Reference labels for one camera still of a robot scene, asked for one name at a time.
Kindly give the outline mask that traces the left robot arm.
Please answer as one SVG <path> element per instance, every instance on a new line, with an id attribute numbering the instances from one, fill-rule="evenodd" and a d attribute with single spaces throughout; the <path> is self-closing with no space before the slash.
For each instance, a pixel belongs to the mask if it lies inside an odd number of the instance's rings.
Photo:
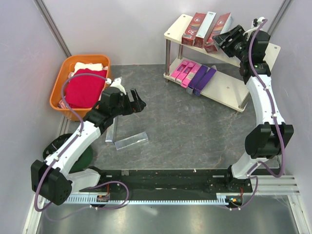
<path id="1" fill-rule="evenodd" d="M 31 165 L 35 198 L 42 196 L 61 205 L 72 192 L 86 188 L 97 192 L 105 190 L 107 180 L 98 171 L 90 168 L 76 173 L 70 171 L 82 153 L 113 124 L 115 117 L 139 113 L 146 107 L 136 89 L 131 89 L 131 95 L 133 100 L 117 87 L 106 88 L 63 145 L 44 161 L 36 160 Z"/>

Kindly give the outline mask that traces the pink toothpaste box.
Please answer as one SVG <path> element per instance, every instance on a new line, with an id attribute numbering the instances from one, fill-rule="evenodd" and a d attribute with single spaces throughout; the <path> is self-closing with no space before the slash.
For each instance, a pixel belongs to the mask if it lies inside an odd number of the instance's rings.
<path id="1" fill-rule="evenodd" d="M 176 80 L 176 78 L 180 75 L 180 73 L 183 71 L 183 69 L 188 65 L 190 61 L 189 60 L 183 60 L 180 65 L 174 70 L 174 72 L 171 74 L 171 78 L 173 80 Z"/>
<path id="2" fill-rule="evenodd" d="M 193 79 L 193 77 L 195 76 L 195 74 L 198 72 L 200 68 L 200 65 L 196 64 L 191 71 L 188 73 L 188 75 L 185 77 L 185 79 L 182 81 L 181 86 L 184 88 L 187 88 L 188 84 L 190 83 L 190 81 Z"/>
<path id="3" fill-rule="evenodd" d="M 196 63 L 189 62 L 176 78 L 177 82 L 182 83 L 182 81 L 187 77 L 187 75 L 190 73 L 195 65 Z"/>

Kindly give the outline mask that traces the holographic purple toothpaste box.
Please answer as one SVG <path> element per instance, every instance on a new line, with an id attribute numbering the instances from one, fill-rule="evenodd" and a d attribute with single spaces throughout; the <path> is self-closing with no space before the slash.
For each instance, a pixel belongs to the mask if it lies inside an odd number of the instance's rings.
<path id="1" fill-rule="evenodd" d="M 201 65 L 198 71 L 195 73 L 194 77 L 192 80 L 189 82 L 186 92 L 190 95 L 193 94 L 193 90 L 196 87 L 196 85 L 199 83 L 199 81 L 202 79 L 202 77 L 206 74 L 208 70 L 208 67 L 205 65 Z"/>

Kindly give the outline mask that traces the silver toothpaste box long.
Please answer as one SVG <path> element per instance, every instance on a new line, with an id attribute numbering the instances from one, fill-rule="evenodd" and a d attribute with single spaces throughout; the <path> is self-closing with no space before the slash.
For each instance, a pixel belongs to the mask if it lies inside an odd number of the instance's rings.
<path id="1" fill-rule="evenodd" d="M 117 150 L 121 150 L 124 148 L 127 148 L 129 146 L 138 144 L 138 143 L 145 143 L 148 142 L 148 136 L 146 132 L 142 132 L 130 137 L 127 137 L 125 139 L 119 140 L 115 142 L 115 147 Z"/>

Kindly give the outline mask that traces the red 3D toothpaste box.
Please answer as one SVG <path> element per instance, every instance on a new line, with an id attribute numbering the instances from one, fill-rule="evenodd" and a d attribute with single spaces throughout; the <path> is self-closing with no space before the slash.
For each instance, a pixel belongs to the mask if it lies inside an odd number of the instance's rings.
<path id="1" fill-rule="evenodd" d="M 218 45 L 215 44 L 213 40 L 213 36 L 217 36 L 217 35 L 228 32 L 232 22 L 233 22 L 233 18 L 232 18 L 231 13 L 226 13 L 224 15 L 219 16 L 204 46 L 204 49 L 207 53 L 214 53 L 218 51 L 219 47 Z"/>
<path id="2" fill-rule="evenodd" d="M 186 28 L 184 34 L 181 38 L 181 43 L 184 45 L 193 46 L 195 42 L 196 34 L 204 21 L 206 14 L 195 13 L 192 20 L 190 21 L 188 27 Z"/>
<path id="3" fill-rule="evenodd" d="M 203 48 L 214 27 L 216 12 L 208 11 L 195 36 L 194 47 Z"/>

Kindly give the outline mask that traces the silver toothpaste box small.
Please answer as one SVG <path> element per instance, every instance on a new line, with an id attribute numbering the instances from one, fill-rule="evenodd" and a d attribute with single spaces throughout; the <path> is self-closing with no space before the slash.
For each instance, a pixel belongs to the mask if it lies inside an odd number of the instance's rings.
<path id="1" fill-rule="evenodd" d="M 106 130 L 105 142 L 107 144 L 114 144 L 115 142 L 115 136 L 117 133 L 117 121 L 118 121 L 118 117 L 115 117 L 113 120 L 113 124 L 110 127 L 108 127 Z"/>

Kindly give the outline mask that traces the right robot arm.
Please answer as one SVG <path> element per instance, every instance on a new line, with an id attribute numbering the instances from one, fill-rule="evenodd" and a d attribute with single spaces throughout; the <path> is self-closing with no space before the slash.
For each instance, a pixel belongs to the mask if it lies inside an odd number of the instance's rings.
<path id="1" fill-rule="evenodd" d="M 271 70 L 264 60 L 270 38 L 260 27 L 246 32 L 240 25 L 213 36 L 215 44 L 228 57 L 240 60 L 240 74 L 256 114 L 256 127 L 245 138 L 245 153 L 229 167 L 229 176 L 223 179 L 223 186 L 229 192 L 241 186 L 240 180 L 250 179 L 259 166 L 275 178 L 285 172 L 285 150 L 294 128 L 285 123 L 273 95 Z"/>

